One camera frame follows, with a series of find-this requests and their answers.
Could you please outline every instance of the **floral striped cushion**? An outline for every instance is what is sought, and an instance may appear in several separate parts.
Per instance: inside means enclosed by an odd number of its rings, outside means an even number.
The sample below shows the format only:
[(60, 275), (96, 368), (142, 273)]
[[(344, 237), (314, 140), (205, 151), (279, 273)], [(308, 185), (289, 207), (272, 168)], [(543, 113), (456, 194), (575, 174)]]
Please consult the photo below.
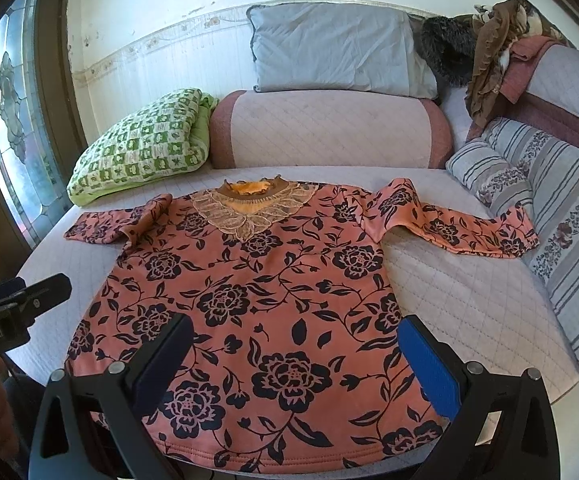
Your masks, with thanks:
[(579, 361), (579, 149), (504, 118), (492, 121), (483, 139), (531, 184), (540, 246), (527, 263), (545, 283)]
[(533, 218), (532, 191), (518, 168), (512, 167), (483, 140), (473, 140), (448, 161), (447, 171), (498, 216), (520, 202)]

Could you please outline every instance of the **shirt's left sleeve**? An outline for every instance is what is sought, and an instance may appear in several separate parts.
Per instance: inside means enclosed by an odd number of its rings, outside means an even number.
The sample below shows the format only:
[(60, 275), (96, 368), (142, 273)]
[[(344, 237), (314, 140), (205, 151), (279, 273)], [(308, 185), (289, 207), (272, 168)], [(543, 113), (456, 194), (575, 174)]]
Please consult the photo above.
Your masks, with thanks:
[(145, 205), (132, 209), (83, 213), (64, 237), (89, 244), (111, 244), (121, 237), (127, 238), (124, 250), (133, 247), (140, 236), (151, 229), (157, 219), (167, 211), (172, 195), (161, 194)]
[(537, 247), (538, 236), (520, 204), (499, 218), (483, 219), (419, 200), (408, 178), (396, 178), (376, 193), (348, 197), (357, 219), (375, 243), (396, 226), (458, 254), (514, 258)]

